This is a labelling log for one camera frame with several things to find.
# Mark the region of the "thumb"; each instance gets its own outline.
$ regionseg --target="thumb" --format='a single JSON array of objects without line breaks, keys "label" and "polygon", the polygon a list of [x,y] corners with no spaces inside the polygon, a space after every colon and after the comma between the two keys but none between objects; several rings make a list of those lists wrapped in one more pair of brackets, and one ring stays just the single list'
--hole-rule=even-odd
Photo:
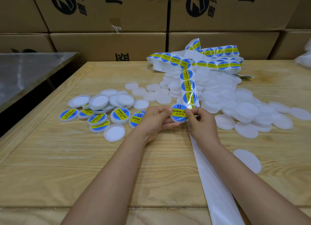
[{"label": "thumb", "polygon": [[163,112],[161,112],[159,114],[161,121],[163,122],[165,119],[167,119],[171,115],[172,111],[173,111],[173,109],[172,109],[172,107],[170,107],[170,108],[164,110]]},{"label": "thumb", "polygon": [[197,119],[196,119],[196,117],[194,116],[194,114],[192,113],[191,110],[185,109],[185,114],[186,114],[190,124],[195,124],[195,122],[197,122]]}]

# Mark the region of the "cardboard box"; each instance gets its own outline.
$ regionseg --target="cardboard box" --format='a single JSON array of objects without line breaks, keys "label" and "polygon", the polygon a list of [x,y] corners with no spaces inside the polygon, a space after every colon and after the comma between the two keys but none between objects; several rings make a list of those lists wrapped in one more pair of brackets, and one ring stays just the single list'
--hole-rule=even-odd
[{"label": "cardboard box", "polygon": [[285,28],[299,0],[171,0],[169,31]]},{"label": "cardboard box", "polygon": [[55,32],[165,32],[168,0],[36,0]]},{"label": "cardboard box", "polygon": [[282,31],[269,59],[295,59],[306,52],[305,45],[310,39],[311,30]]},{"label": "cardboard box", "polygon": [[0,0],[0,33],[48,32],[34,0]]},{"label": "cardboard box", "polygon": [[146,61],[154,52],[164,52],[165,33],[52,33],[58,52],[79,52],[75,60]]},{"label": "cardboard box", "polygon": [[55,52],[49,34],[0,34],[0,53]]},{"label": "cardboard box", "polygon": [[184,50],[195,38],[202,48],[236,45],[240,56],[248,60],[267,59],[279,32],[169,33],[169,52]]},{"label": "cardboard box", "polygon": [[311,0],[301,0],[287,28],[311,29]]}]

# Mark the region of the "white backing strip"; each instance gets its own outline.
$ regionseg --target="white backing strip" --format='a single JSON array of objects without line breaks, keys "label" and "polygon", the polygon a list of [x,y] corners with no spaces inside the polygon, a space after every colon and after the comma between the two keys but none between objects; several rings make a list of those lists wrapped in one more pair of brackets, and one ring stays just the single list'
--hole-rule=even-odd
[{"label": "white backing strip", "polygon": [[235,200],[190,135],[213,225],[244,225]]}]

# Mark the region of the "forearm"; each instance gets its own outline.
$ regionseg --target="forearm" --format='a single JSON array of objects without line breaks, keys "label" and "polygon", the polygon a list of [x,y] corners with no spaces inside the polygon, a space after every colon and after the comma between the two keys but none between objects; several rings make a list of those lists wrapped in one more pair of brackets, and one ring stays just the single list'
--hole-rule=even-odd
[{"label": "forearm", "polygon": [[223,183],[254,225],[310,224],[311,219],[270,187],[220,143],[198,142]]},{"label": "forearm", "polygon": [[62,225],[122,224],[141,162],[145,138],[134,130],[94,178]]}]

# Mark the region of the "metal surface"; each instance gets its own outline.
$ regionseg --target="metal surface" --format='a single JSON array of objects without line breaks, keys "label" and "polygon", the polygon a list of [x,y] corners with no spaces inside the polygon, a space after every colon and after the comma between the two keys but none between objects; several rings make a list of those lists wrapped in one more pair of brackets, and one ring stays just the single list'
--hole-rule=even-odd
[{"label": "metal surface", "polygon": [[0,113],[78,56],[65,53],[0,53]]}]

